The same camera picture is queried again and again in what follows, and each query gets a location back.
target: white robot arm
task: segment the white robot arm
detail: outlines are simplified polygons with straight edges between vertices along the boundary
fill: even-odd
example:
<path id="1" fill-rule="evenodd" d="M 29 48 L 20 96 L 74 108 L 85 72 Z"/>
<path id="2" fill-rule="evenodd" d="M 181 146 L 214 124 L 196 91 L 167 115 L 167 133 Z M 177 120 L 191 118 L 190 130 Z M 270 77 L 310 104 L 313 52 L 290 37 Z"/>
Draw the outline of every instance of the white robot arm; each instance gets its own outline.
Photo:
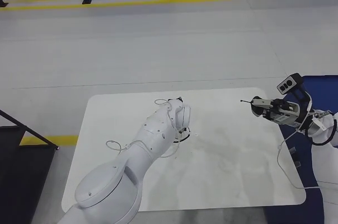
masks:
<path id="1" fill-rule="evenodd" d="M 145 173 L 189 126 L 190 107 L 169 100 L 141 126 L 127 150 L 96 167 L 77 186 L 73 205 L 59 224 L 129 223 L 139 210 Z"/>
<path id="2" fill-rule="evenodd" d="M 302 89 L 302 83 L 302 77 L 295 73 L 277 86 L 277 89 L 283 95 L 292 93 L 299 101 L 298 104 L 283 99 L 265 100 L 255 96 L 249 102 L 252 113 L 255 116 L 262 115 L 265 119 L 276 124 L 294 127 L 297 132 L 304 134 L 315 146 L 324 146 L 328 143 L 338 146 L 338 113 L 333 114 L 329 110 L 313 110 L 311 108 L 311 96 Z M 324 140 L 314 142 L 313 138 Z"/>

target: black cable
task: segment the black cable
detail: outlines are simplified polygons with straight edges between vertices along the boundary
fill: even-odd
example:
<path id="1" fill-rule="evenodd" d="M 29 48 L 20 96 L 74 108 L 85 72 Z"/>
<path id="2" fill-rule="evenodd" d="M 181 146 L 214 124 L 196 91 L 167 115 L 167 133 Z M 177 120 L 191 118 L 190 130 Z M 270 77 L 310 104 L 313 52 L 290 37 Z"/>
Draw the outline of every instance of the black cable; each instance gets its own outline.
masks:
<path id="1" fill-rule="evenodd" d="M 174 141 L 173 143 L 179 143 L 179 142 L 183 142 L 183 141 L 187 140 L 187 138 L 190 137 L 190 128 L 188 127 L 187 129 L 188 129 L 187 136 L 185 138 L 181 139 L 180 141 Z"/>
<path id="2" fill-rule="evenodd" d="M 322 143 L 316 143 L 312 140 L 312 138 L 309 138 L 308 136 L 308 128 L 304 131 L 304 134 L 305 136 L 307 137 L 307 139 L 314 145 L 314 146 L 324 146 L 325 144 L 329 143 L 332 139 L 333 139 L 333 136 L 335 135 L 336 133 L 336 130 L 337 130 L 337 120 L 334 119 L 333 120 L 333 130 L 332 130 L 332 133 L 331 133 L 331 136 L 325 141 L 325 142 L 322 142 Z"/>

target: white table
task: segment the white table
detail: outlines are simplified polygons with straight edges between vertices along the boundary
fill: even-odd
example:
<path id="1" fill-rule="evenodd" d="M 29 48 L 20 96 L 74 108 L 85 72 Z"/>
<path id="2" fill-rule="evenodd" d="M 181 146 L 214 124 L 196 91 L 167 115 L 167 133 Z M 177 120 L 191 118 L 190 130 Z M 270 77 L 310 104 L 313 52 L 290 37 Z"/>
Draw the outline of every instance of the white table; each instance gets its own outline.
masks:
<path id="1" fill-rule="evenodd" d="M 191 137 L 170 158 L 159 158 L 144 178 L 139 211 L 280 206 L 301 204 L 276 163 L 279 127 L 255 117 L 240 99 L 266 98 L 258 88 L 96 95 L 88 101 L 65 187 L 62 208 L 76 203 L 74 191 L 96 166 L 113 160 L 109 139 L 129 143 L 158 106 L 155 99 L 181 96 L 191 106 Z M 302 186 L 284 145 L 280 162 Z"/>

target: table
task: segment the table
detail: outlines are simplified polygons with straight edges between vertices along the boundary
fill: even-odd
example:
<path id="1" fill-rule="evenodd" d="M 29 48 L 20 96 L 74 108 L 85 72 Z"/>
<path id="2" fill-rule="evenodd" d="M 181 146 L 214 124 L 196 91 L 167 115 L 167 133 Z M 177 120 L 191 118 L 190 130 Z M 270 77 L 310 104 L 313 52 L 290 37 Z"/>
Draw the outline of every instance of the table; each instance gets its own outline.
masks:
<path id="1" fill-rule="evenodd" d="M 249 104 L 258 88 L 96 95 L 87 105 L 62 199 L 66 212 L 76 203 L 74 191 L 96 166 L 117 152 L 107 140 L 132 141 L 158 106 L 155 99 L 181 96 L 191 106 L 191 137 L 170 158 L 159 158 L 144 178 L 139 211 L 278 206 L 301 204 L 304 190 L 294 189 L 276 163 L 279 127 L 255 117 Z M 284 146 L 280 162 L 302 186 Z"/>

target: blue mat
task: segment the blue mat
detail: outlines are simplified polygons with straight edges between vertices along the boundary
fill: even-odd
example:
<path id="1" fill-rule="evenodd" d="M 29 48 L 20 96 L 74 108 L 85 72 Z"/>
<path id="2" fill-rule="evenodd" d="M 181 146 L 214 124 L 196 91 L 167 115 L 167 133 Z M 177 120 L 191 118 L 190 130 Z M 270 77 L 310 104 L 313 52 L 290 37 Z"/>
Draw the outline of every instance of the blue mat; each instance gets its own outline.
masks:
<path id="1" fill-rule="evenodd" d="M 338 112 L 338 76 L 305 76 L 304 88 L 312 96 L 314 109 Z M 284 98 L 297 102 L 291 94 Z M 280 126 L 284 138 L 294 132 L 294 128 Z M 288 148 L 295 147 L 301 162 L 297 169 L 304 186 L 317 186 L 312 170 L 311 143 L 302 134 L 295 134 L 287 140 Z M 319 189 L 306 190 L 306 201 L 297 206 L 265 207 L 268 224 L 324 224 L 322 194 Z"/>

